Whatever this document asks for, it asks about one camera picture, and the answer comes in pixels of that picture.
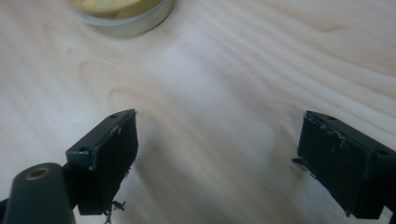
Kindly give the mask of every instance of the round lid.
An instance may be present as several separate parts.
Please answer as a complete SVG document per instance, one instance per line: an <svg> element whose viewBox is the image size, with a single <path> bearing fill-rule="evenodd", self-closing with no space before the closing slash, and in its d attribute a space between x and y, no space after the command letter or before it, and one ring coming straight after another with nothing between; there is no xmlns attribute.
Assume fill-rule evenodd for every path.
<svg viewBox="0 0 396 224"><path fill-rule="evenodd" d="M75 7L91 16L119 20L149 11L162 0L69 0Z"/></svg>

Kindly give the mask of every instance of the wood grain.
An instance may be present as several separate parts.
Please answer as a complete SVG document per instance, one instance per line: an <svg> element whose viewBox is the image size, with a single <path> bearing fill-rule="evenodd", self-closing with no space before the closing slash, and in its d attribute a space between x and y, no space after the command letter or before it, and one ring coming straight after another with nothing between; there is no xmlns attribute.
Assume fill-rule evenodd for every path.
<svg viewBox="0 0 396 224"><path fill-rule="evenodd" d="M0 197L111 113L139 155L113 223L387 223L347 218L294 167L305 110L396 148L396 3L179 0L134 38L63 0L0 2ZM81 217L77 223L103 223Z"/></svg>

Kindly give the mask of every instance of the tabletop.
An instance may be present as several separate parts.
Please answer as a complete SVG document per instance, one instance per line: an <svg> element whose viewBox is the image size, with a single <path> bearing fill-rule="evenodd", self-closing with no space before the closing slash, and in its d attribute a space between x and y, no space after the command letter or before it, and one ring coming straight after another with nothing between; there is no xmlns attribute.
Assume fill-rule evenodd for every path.
<svg viewBox="0 0 396 224"><path fill-rule="evenodd" d="M387 223L347 217L294 166L305 110L396 149L396 2L177 0L135 37L64 0L0 2L0 198L106 116L137 110L121 223ZM77 223L104 223L104 216Z"/></svg>

